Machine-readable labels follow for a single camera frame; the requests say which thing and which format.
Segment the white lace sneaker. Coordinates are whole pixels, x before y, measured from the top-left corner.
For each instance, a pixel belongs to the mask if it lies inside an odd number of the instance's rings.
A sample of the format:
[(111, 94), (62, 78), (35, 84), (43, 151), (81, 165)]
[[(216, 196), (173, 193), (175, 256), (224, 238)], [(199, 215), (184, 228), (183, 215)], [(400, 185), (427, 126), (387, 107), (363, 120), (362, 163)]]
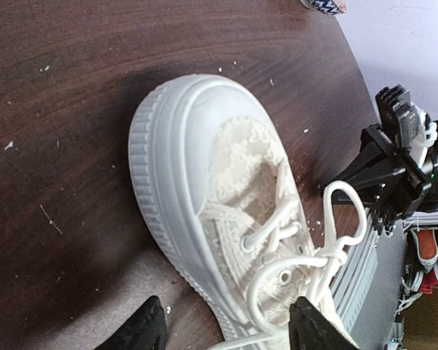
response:
[(330, 284), (364, 239), (366, 209), (348, 183), (327, 185), (315, 247), (283, 143), (244, 86), (211, 74), (159, 85), (135, 111), (128, 163), (155, 242), (220, 325), (219, 349), (291, 349), (298, 297), (357, 345)]

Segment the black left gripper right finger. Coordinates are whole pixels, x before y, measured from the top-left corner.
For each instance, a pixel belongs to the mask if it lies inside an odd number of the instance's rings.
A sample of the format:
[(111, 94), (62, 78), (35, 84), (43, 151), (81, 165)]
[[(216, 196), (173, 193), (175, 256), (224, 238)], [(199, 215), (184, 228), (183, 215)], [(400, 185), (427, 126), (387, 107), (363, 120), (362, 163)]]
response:
[(291, 350), (358, 349), (306, 297), (298, 297), (290, 306), (289, 313)]

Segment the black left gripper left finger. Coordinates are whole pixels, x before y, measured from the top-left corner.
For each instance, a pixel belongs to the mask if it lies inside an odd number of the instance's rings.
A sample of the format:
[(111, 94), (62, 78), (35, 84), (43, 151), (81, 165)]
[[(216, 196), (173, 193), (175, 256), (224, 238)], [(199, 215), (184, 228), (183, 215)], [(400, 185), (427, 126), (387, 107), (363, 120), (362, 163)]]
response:
[(109, 337), (109, 349), (165, 349), (166, 320), (158, 296), (150, 296)]

